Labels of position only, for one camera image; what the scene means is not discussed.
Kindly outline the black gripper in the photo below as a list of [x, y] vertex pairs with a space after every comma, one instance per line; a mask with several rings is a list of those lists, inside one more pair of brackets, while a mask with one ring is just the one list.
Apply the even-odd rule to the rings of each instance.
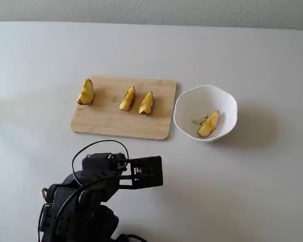
[[83, 177], [121, 174], [127, 170], [127, 158], [122, 153], [89, 154], [82, 160]]

